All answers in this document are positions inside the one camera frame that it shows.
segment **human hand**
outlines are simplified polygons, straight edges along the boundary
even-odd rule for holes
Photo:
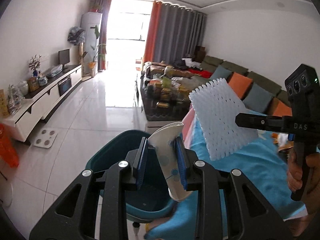
[[[314,153],[306,157],[306,163],[313,169],[311,182],[307,194],[301,199],[307,207],[308,214],[316,212],[320,208],[320,154]],[[290,151],[288,159],[287,182],[292,192],[302,187],[302,168],[297,164],[297,156],[294,150]]]

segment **camera lens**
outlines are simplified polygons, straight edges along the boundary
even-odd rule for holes
[[[300,91],[300,83],[299,83],[299,81],[295,80],[295,81],[293,82],[293,89],[294,89],[294,91],[295,91],[296,93],[299,93],[299,91]]]
[[[292,95],[292,88],[291,88],[291,86],[288,86],[288,92],[289,92],[289,95]]]
[[[307,78],[305,75],[301,76],[301,84],[302,86],[306,87],[307,86]]]

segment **silver screw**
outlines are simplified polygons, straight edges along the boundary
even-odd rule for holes
[[[195,165],[197,167],[203,167],[205,165],[204,161],[196,161]]]
[[[234,169],[232,172],[231,172],[233,175],[235,176],[240,176],[241,175],[241,170],[238,170],[238,169]]]
[[[90,170],[84,170],[82,171],[82,176],[84,177],[89,177],[91,175],[92,171]]]
[[[119,165],[119,167],[124,168],[124,167],[128,166],[128,164],[129,163],[127,161],[120,161],[118,165]]]

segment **recessed light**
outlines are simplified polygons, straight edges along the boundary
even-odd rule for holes
[[[277,6],[283,8],[283,7],[284,7],[284,4],[281,3],[281,2],[277,2]]]

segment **blue-gray pillow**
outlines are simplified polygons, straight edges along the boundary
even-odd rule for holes
[[[264,113],[272,99],[273,95],[270,92],[254,83],[243,103],[253,111]]]
[[[225,78],[226,80],[232,74],[232,71],[225,69],[223,66],[219,65],[216,71],[209,78],[210,80],[217,80],[218,78]]]

